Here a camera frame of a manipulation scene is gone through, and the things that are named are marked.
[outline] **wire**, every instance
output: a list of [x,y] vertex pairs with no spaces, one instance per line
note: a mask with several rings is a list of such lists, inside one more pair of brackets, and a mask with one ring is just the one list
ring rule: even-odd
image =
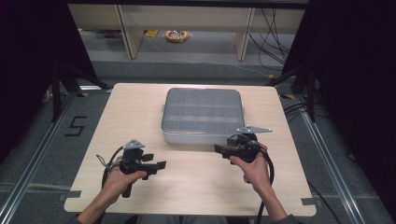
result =
[[290,123],[292,120],[294,120],[295,118],[297,118],[297,116],[301,115],[301,112],[297,112],[297,113],[294,113],[294,114],[292,114],[292,115],[294,115],[294,116],[293,116],[291,119],[288,120],[288,123]]
[[[264,158],[267,160],[268,166],[270,168],[270,184],[272,185],[274,183],[274,178],[275,178],[275,169],[274,169],[274,164],[271,161],[271,158],[269,157],[268,153],[264,150],[264,148],[261,147],[260,153],[264,156]],[[262,211],[264,210],[265,204],[262,202],[260,204],[260,209],[259,209],[259,214],[257,214],[257,219],[256,219],[256,224],[262,223]]]
[[266,69],[270,69],[270,70],[275,70],[275,71],[278,71],[278,72],[281,72],[282,70],[281,69],[275,69],[275,68],[271,68],[271,67],[268,67],[268,66],[265,66],[263,63],[262,63],[262,51],[264,52],[264,53],[266,53],[268,56],[270,56],[270,57],[272,57],[274,60],[279,60],[275,55],[273,55],[271,52],[269,52],[269,51],[267,51],[266,49],[263,49],[262,48],[262,46],[260,46],[257,42],[256,42],[256,40],[253,38],[253,36],[252,35],[249,35],[250,36],[250,38],[251,38],[251,40],[253,41],[253,43],[256,45],[256,47],[259,49],[259,62],[260,62],[260,64],[262,65],[262,67],[264,67],[264,68],[266,68]]
[[[262,37],[262,40],[264,41],[264,43],[266,43],[267,45],[269,45],[270,47],[272,47],[274,49],[278,49],[280,54],[282,55],[283,60],[285,61],[286,58],[287,58],[285,52],[289,53],[290,50],[288,48],[286,48],[284,45],[282,45],[280,43],[280,41],[279,41],[279,37],[277,35],[277,28],[276,28],[276,9],[273,8],[272,11],[273,11],[273,20],[272,20],[272,22],[270,24],[270,22],[267,20],[267,17],[265,16],[264,10],[262,8],[262,15],[264,16],[265,22],[267,23],[267,26],[268,26],[268,34],[267,34],[267,36],[265,38],[262,37],[262,34],[260,34],[260,36]],[[274,38],[275,42],[277,43],[277,47],[272,45],[272,44],[270,44],[267,41],[267,38],[268,38],[269,34],[271,34],[272,37]]]
[[305,107],[305,105],[300,105],[300,106],[298,106],[298,107],[296,107],[296,108],[293,108],[293,109],[291,109],[291,110],[289,110],[289,111],[286,111],[286,112],[285,112],[285,116],[287,116],[290,112],[293,112],[293,111],[295,111],[295,110],[302,109],[302,108],[304,108],[304,107]]
[[306,180],[308,182],[309,187],[311,187],[319,196],[319,198],[324,202],[324,204],[329,208],[330,212],[332,213],[332,215],[334,216],[335,220],[337,221],[337,223],[341,224],[340,219],[338,218],[338,216],[335,214],[335,212],[332,210],[332,208],[329,206],[329,204],[326,202],[326,200],[323,198],[323,196],[320,194],[320,192],[314,187],[314,185],[311,184],[311,182],[309,182],[309,180]]
[[286,111],[286,110],[288,110],[290,108],[293,108],[293,107],[295,107],[297,105],[306,105],[306,103],[300,103],[300,104],[295,104],[295,105],[288,106],[288,107],[284,108],[283,111]]
[[271,53],[270,51],[268,51],[267,49],[264,49],[262,46],[264,45],[265,42],[263,42],[261,45],[259,43],[257,43],[257,41],[253,38],[253,36],[251,34],[249,34],[251,40],[253,41],[253,43],[256,45],[256,47],[260,50],[260,52],[264,52],[265,54],[267,54],[268,56],[270,56],[271,58],[273,58],[275,61],[284,64],[285,62],[281,59],[279,59],[278,57],[275,56],[275,54]]
[[[105,170],[103,171],[103,176],[102,176],[102,188],[106,183],[107,180],[107,176],[108,176],[108,172],[110,172],[111,169],[111,165],[114,161],[114,158],[116,158],[117,154],[119,154],[119,152],[123,149],[123,147],[119,147],[119,149],[116,150],[116,152],[114,152],[113,156],[111,157],[110,161],[107,163]],[[102,213],[101,216],[99,216],[99,218],[97,218],[94,222],[94,224],[100,224],[102,223],[103,217],[105,216],[105,212]]]

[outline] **vr controller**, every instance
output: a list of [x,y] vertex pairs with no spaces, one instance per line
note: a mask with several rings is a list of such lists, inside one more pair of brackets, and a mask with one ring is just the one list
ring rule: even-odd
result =
[[249,163],[256,159],[260,150],[260,143],[257,142],[257,136],[254,133],[235,134],[227,138],[225,147],[215,144],[215,151],[221,154],[223,159],[228,160],[231,156],[236,156]]
[[[156,175],[158,170],[165,168],[166,161],[159,161],[156,164],[144,164],[144,161],[152,161],[154,154],[143,154],[141,149],[144,145],[137,140],[132,140],[126,144],[123,149],[122,160],[120,161],[120,170],[129,175],[136,171],[145,171],[147,175],[144,180],[149,179],[149,175]],[[122,193],[122,197],[129,198],[131,196],[132,184]]]

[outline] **black backdrop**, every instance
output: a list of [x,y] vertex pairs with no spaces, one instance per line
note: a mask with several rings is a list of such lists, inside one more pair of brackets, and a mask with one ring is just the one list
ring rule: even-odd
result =
[[89,77],[96,74],[65,4],[3,1],[0,30],[1,163],[29,127],[58,63],[73,64]]
[[[337,10],[336,32],[321,44],[331,47],[313,70],[350,152],[396,221],[396,3],[340,1]],[[306,63],[309,40],[329,15],[305,12],[284,72]]]

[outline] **desk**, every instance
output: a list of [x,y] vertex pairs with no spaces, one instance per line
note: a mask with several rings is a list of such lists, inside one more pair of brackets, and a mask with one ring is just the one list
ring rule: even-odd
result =
[[146,145],[142,148],[145,153],[154,153],[153,162],[167,161],[166,168],[148,180],[136,182],[131,197],[120,198],[107,212],[257,216],[260,197],[244,183],[242,171],[215,153],[213,146],[172,145],[164,141],[162,110],[166,93],[174,87],[239,91],[245,123],[273,129],[272,133],[257,136],[268,146],[274,162],[274,189],[279,200],[295,216],[310,217],[316,213],[314,205],[302,204],[303,198],[312,196],[276,89],[173,84],[115,86],[71,188],[81,190],[80,197],[68,198],[66,211],[81,212],[100,191],[104,167],[95,155],[108,161],[117,148],[135,138]]

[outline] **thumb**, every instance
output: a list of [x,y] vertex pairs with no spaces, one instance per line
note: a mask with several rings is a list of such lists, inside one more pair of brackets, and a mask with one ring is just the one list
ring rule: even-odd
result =
[[127,178],[125,178],[128,183],[133,184],[136,182],[136,180],[143,178],[147,175],[145,171],[136,171],[133,174],[127,175]]

